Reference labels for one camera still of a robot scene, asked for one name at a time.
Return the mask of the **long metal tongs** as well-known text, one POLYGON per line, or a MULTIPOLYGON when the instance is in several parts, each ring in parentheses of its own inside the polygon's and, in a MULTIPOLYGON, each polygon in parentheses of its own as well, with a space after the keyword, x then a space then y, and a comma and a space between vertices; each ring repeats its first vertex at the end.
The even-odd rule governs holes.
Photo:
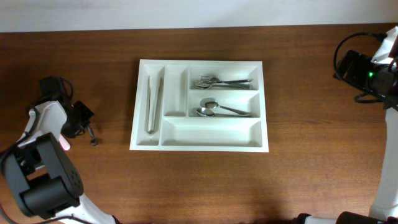
POLYGON ((161 78, 159 77, 154 77, 154 76, 149 77, 149 117, 147 124, 147 132, 149 134, 153 134, 155 129, 155 116, 156 116, 160 81, 161 78))

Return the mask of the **large steel spoon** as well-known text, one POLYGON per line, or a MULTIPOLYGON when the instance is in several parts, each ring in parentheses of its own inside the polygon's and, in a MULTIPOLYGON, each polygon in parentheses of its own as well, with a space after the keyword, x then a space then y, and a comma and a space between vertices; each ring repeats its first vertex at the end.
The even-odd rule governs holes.
POLYGON ((204 108, 208 108, 208 109, 215 109, 215 108, 221 108, 224 110, 228 110, 228 111, 232 111, 234 113, 237 114, 241 114, 241 115, 248 115, 253 117, 253 115, 251 113, 245 112, 245 111, 241 111, 241 110, 236 110, 233 108, 228 108, 225 106, 221 106, 214 98, 204 98, 201 100, 200 102, 200 106, 204 107, 204 108))
POLYGON ((229 117, 229 118, 252 118, 252 114, 220 114, 214 113, 208 108, 197 108, 196 114, 202 117, 229 117))

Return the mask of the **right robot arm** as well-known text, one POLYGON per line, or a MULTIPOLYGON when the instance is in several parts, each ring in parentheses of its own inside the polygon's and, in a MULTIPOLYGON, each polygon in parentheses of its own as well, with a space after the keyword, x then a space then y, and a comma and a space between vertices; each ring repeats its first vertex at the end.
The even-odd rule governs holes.
POLYGON ((361 91, 356 103, 382 103, 386 111, 386 148, 376 198, 367 215, 342 212, 338 218, 321 218, 307 213, 295 217, 293 223, 397 223, 397 27, 385 33, 358 32, 347 36, 335 49, 333 77, 361 91), (370 36, 381 43, 370 57, 349 50, 337 60, 341 46, 354 37, 370 36))

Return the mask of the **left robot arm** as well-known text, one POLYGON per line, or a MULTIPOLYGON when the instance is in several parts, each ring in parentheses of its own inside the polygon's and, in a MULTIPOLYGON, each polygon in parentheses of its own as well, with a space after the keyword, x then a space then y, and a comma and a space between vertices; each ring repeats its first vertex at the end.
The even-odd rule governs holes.
POLYGON ((84 193, 82 179, 66 154, 68 138, 88 133, 93 112, 72 102, 73 85, 62 77, 39 81, 41 96, 29 107, 22 136, 1 153, 1 174, 20 211, 43 223, 109 223, 118 219, 100 210, 84 193))

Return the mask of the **small steel teaspoon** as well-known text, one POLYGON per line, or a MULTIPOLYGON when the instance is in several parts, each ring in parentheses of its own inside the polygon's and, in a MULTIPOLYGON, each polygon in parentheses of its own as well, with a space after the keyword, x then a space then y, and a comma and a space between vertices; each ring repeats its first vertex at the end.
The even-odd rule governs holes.
POLYGON ((97 146, 98 145, 98 139, 96 138, 96 136, 94 134, 94 131, 93 131, 93 128, 91 127, 90 124, 87 126, 87 131, 88 131, 88 133, 89 133, 89 135, 91 137, 90 144, 92 146, 94 146, 94 147, 97 146))

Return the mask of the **steel fork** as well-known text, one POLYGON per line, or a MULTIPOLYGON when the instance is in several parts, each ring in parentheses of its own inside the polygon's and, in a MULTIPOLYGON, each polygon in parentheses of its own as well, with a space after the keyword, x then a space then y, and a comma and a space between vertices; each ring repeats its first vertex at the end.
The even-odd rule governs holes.
POLYGON ((193 80, 192 81, 192 85, 197 88, 197 89, 202 89, 202 90, 206 90, 206 89, 210 89, 213 88, 212 84, 209 83, 205 83, 201 80, 193 80))
POLYGON ((248 83, 252 81, 252 78, 240 79, 240 80, 221 80, 218 76, 214 74, 202 75, 201 81, 205 83, 248 83))

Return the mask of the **steel fork crosswise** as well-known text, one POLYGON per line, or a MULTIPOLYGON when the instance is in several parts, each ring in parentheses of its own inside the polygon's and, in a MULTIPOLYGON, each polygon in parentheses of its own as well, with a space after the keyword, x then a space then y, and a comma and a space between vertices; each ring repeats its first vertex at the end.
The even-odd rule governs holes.
POLYGON ((213 88, 241 88, 245 90, 252 90, 253 87, 252 85, 247 85, 247 84, 222 84, 222 83, 215 83, 212 84, 213 88))

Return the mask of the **white plastic knife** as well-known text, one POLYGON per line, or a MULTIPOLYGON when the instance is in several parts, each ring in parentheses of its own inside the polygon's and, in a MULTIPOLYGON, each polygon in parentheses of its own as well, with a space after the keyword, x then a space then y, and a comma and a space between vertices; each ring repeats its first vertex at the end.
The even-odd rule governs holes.
POLYGON ((63 137, 63 135, 60 135, 59 137, 59 143, 61 147, 63 148, 64 151, 68 151, 71 148, 71 145, 69 142, 63 137))

